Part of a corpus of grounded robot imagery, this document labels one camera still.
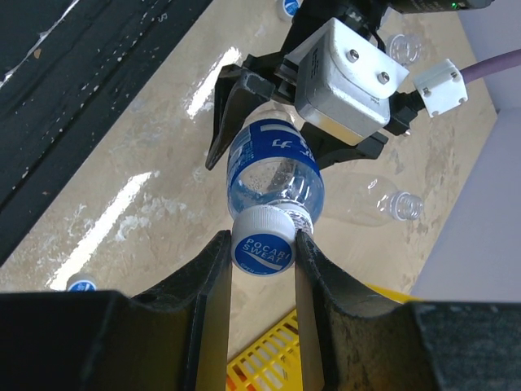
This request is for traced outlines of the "Pocari Sweat bottle cap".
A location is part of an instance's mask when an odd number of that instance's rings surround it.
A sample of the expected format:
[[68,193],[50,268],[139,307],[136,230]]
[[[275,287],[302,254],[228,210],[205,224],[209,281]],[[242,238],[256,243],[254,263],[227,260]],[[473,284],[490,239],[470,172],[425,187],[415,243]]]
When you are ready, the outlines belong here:
[[271,205],[253,206],[234,220],[232,261],[250,275],[280,274],[295,261],[295,239],[295,224],[282,209]]

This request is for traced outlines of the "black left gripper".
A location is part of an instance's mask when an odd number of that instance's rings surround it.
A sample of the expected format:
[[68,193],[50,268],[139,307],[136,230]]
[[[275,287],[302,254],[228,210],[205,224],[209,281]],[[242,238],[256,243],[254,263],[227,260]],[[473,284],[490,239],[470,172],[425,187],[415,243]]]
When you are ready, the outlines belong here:
[[[285,59],[286,55],[332,18],[367,41],[375,39],[377,47],[385,51],[378,30],[390,5],[389,1],[380,0],[305,0],[292,19],[280,51],[260,57],[249,55],[243,67],[236,64],[224,66],[214,88],[213,133],[206,169],[215,167],[243,128],[247,117],[260,105],[271,98],[279,103],[295,102],[299,66],[297,62]],[[308,122],[304,123],[300,133],[319,169],[353,160],[376,160],[388,142],[388,137],[376,132],[351,146]]]

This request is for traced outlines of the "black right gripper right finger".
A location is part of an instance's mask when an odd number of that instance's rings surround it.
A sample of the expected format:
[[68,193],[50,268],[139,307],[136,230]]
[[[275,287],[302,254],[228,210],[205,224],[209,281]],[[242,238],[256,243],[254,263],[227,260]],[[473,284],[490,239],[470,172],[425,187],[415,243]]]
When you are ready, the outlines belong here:
[[398,303],[296,236],[296,311],[306,390],[517,390],[517,303]]

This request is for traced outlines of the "clear plastic bottle large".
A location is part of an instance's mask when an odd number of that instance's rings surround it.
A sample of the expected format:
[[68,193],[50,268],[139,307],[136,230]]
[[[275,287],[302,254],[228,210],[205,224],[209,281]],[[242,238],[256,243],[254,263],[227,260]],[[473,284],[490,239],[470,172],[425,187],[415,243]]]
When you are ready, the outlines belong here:
[[378,227],[420,218],[421,197],[375,174],[348,174],[340,189],[326,191],[322,215],[358,226]]

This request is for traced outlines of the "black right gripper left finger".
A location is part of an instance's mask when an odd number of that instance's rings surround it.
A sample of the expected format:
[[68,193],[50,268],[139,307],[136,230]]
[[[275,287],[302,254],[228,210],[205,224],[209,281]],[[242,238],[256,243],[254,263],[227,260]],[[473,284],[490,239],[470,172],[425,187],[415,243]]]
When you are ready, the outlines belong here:
[[223,390],[231,235],[135,297],[4,293],[4,390]]

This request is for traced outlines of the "blue label Pocari bottle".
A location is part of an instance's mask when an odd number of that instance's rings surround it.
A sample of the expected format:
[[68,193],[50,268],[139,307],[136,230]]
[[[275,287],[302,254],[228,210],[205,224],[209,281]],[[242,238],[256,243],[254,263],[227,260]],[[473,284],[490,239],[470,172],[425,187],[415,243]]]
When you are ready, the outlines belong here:
[[256,205],[272,205],[289,215],[297,230],[314,233],[325,185],[289,113],[268,109],[245,121],[230,146],[227,198],[232,218]]

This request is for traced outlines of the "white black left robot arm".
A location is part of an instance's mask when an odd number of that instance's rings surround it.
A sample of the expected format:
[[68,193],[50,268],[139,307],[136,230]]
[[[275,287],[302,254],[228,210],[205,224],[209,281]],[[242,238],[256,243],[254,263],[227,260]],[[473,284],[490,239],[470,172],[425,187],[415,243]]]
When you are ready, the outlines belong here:
[[482,9],[485,1],[304,1],[279,51],[223,67],[214,90],[212,169],[260,105],[291,105],[320,169],[375,160],[389,134],[405,134],[419,112],[443,114],[468,99],[468,83],[518,63],[499,55],[459,69],[445,60],[399,91],[407,70],[386,52],[378,31],[384,13]]

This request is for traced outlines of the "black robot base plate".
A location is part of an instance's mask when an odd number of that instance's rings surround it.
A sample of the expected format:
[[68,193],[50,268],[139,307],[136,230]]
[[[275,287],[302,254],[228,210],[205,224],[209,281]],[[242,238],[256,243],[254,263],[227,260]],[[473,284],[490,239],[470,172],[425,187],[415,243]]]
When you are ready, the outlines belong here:
[[1,4],[1,258],[6,260],[205,1]]

